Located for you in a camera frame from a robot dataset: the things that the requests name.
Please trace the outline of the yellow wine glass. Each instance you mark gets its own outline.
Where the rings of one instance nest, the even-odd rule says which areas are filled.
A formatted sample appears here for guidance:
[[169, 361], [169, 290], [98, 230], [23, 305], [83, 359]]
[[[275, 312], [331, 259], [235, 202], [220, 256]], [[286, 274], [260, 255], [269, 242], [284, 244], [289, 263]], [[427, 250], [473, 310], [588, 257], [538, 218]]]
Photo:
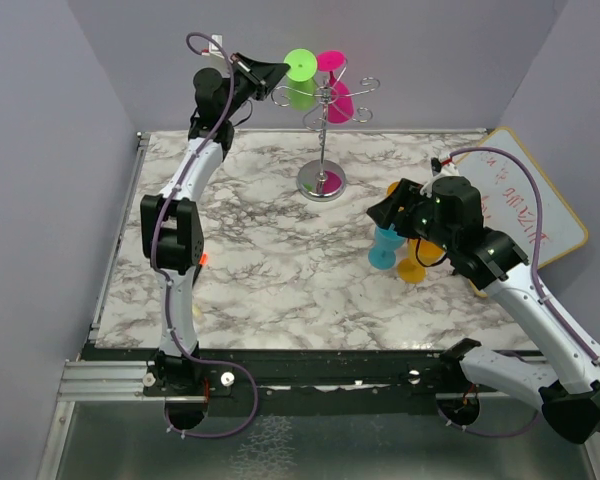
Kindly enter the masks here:
[[392, 197], [396, 195], [396, 192], [400, 192], [400, 181], [396, 181], [393, 182], [392, 184], [389, 185], [389, 187], [386, 190], [386, 196], [387, 197]]

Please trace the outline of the green wine glass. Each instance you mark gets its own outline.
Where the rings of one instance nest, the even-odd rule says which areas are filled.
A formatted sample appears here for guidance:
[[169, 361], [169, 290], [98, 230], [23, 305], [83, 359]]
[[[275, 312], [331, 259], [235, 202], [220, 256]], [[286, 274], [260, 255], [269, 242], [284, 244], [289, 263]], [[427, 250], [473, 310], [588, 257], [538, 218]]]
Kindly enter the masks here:
[[289, 66], [286, 92], [290, 106], [300, 111], [311, 109], [315, 104], [316, 56], [307, 49], [298, 48], [290, 51], [284, 62]]

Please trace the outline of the blue wine glass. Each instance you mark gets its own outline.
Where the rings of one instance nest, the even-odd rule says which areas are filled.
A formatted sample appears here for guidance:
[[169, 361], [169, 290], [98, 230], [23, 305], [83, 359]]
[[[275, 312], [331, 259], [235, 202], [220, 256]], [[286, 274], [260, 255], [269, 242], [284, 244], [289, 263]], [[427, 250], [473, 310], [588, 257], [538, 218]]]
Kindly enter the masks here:
[[396, 264], [396, 250], [406, 243], [392, 228], [374, 230], [374, 243], [369, 250], [368, 260], [372, 267], [378, 270], [388, 270]]

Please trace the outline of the orange wine glass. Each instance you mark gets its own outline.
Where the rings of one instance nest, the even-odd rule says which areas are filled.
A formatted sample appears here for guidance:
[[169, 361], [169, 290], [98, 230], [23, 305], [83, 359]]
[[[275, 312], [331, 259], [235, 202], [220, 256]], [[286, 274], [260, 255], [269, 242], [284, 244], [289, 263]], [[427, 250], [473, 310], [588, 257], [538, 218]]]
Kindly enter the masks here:
[[398, 276], [409, 284], [422, 282], [426, 277], [426, 269], [439, 261], [445, 251], [426, 240], [409, 239], [407, 256], [397, 265]]

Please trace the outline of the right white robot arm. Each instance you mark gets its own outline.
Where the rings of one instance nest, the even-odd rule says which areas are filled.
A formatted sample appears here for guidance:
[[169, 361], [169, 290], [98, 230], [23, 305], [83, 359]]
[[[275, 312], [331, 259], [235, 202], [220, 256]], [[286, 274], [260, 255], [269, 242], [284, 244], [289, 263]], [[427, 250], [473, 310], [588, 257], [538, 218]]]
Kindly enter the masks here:
[[463, 340], [447, 351], [441, 383], [461, 391], [488, 386], [542, 413], [565, 440], [582, 444], [600, 430], [600, 344], [544, 289], [525, 252], [484, 224], [481, 194], [463, 176], [423, 186], [403, 179], [367, 210], [377, 227], [441, 248], [451, 266], [499, 304], [547, 363], [534, 367]]

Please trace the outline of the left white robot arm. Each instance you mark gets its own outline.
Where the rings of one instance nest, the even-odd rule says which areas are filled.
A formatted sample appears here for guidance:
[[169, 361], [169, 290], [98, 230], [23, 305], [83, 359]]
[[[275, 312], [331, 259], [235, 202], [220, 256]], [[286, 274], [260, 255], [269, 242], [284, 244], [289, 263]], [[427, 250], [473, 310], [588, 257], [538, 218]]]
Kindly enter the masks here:
[[199, 70], [193, 77], [195, 109], [187, 149], [176, 172], [154, 195], [140, 202], [144, 256], [159, 280], [162, 333], [152, 374], [160, 385], [186, 395], [201, 383], [203, 367], [196, 354], [193, 283], [204, 253], [198, 202], [211, 176], [224, 162], [234, 139], [232, 116], [246, 103], [265, 100], [290, 67], [240, 53], [228, 70]]

